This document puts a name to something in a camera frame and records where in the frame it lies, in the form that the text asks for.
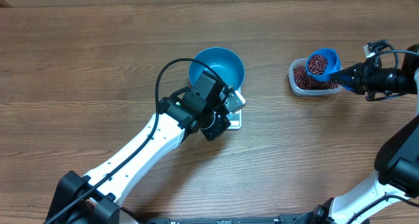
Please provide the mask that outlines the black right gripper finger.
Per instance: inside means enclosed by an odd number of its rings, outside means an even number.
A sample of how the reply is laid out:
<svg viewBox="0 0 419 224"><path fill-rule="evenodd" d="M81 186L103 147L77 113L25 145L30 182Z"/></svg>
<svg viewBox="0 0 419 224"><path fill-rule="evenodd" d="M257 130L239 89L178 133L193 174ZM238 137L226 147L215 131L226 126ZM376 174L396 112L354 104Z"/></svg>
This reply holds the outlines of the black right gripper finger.
<svg viewBox="0 0 419 224"><path fill-rule="evenodd" d="M343 86L346 90L357 92L356 78L349 75L331 75L330 80Z"/></svg>
<svg viewBox="0 0 419 224"><path fill-rule="evenodd" d="M337 78L352 78L355 77L359 73L359 69L363 67L363 63L357 63L353 66L347 67L345 69L341 69L340 71L334 72L331 74L331 79Z"/></svg>

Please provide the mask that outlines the blue plastic measuring scoop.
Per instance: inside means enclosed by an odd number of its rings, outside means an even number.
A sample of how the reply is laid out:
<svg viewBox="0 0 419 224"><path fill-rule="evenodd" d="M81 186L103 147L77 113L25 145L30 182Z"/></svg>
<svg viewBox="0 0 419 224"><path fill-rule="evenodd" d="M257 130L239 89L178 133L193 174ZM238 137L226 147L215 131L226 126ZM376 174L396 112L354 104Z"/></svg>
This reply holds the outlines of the blue plastic measuring scoop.
<svg viewBox="0 0 419 224"><path fill-rule="evenodd" d="M341 70L341 61L335 49L321 48L306 61L306 84L309 89L329 90L340 87L331 80L331 75Z"/></svg>

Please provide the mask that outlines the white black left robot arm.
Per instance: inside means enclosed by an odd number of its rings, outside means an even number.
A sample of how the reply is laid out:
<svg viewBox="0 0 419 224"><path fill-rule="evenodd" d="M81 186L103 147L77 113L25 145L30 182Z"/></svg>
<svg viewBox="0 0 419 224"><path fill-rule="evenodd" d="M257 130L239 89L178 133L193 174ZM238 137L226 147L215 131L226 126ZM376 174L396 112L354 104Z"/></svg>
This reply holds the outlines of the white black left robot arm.
<svg viewBox="0 0 419 224"><path fill-rule="evenodd" d="M121 150L79 176L73 171L59 181L47 223L137 223L122 205L140 179L189 135L202 131L213 141L230 125L233 105L244 105L243 80L201 71L184 87L157 101L145 128Z"/></svg>

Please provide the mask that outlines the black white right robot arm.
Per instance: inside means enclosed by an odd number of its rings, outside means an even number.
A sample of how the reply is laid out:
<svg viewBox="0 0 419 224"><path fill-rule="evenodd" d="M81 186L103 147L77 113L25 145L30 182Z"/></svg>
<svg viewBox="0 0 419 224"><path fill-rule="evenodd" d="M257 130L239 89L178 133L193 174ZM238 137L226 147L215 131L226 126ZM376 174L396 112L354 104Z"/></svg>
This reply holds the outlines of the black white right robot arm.
<svg viewBox="0 0 419 224"><path fill-rule="evenodd" d="M364 95L368 102L418 94L418 45L397 50L383 39L364 47L366 60L340 71L328 71L326 78L347 90ZM381 56L402 53L392 68L384 68ZM379 150L371 175L342 196L330 198L295 223L368 223L380 210L396 203L411 206L418 197L418 118L413 118Z"/></svg>

